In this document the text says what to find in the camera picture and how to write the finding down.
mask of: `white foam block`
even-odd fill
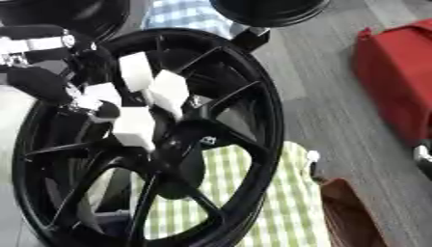
[[[89,86],[84,90],[84,95],[111,102],[119,108],[122,107],[122,97],[114,84],[110,82]]]
[[[145,52],[119,58],[121,77],[130,92],[146,90],[153,83],[153,73]]]
[[[148,90],[154,104],[171,112],[177,121],[183,117],[181,106],[190,96],[184,77],[163,69]]]
[[[127,147],[155,150],[153,133],[156,123],[148,107],[122,107],[120,117],[114,122],[113,134]]]

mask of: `brown bag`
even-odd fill
[[[333,247],[388,247],[365,205],[344,179],[321,185]]]

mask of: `black bracket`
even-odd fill
[[[270,41],[270,29],[250,27],[232,39],[236,46],[253,52]]]

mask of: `black wheel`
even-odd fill
[[[144,150],[122,147],[110,135],[111,125],[90,124],[84,117],[38,102],[21,127],[13,154],[14,194],[25,219],[47,246],[234,245],[255,222],[282,151],[282,105],[270,77],[250,54],[206,32],[155,29],[104,46],[116,58],[145,51],[154,73],[175,71],[187,79],[193,97],[205,101],[184,106],[179,123],[157,109],[152,112],[159,127],[154,162]],[[75,83],[85,87],[88,82]],[[123,106],[144,104],[125,90],[118,74],[114,83]],[[228,109],[244,120],[248,133],[220,119]],[[235,144],[252,158],[241,185],[220,207],[201,192],[199,183],[180,172],[180,164],[190,165],[183,161],[191,150],[201,149],[197,144],[206,136],[216,137],[219,146]],[[100,228],[83,217],[89,211],[87,191],[111,168],[134,172],[145,181],[135,213],[117,235],[103,230],[109,226]],[[183,233],[147,239],[143,229],[149,209],[166,184],[176,184],[207,218]]]

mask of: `checkered tablecloth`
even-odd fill
[[[141,28],[164,27],[203,30],[229,40],[246,28],[216,12],[209,0],[154,0]]]
[[[251,157],[241,148],[230,146],[205,151],[204,160],[206,174],[200,189],[217,206],[222,206],[245,177]],[[331,246],[320,189],[312,181],[307,164],[307,151],[285,142],[262,212],[239,246]],[[140,178],[132,178],[133,206],[143,185]],[[205,215],[195,201],[158,197],[150,211],[145,235],[155,239],[181,233],[201,223]]]

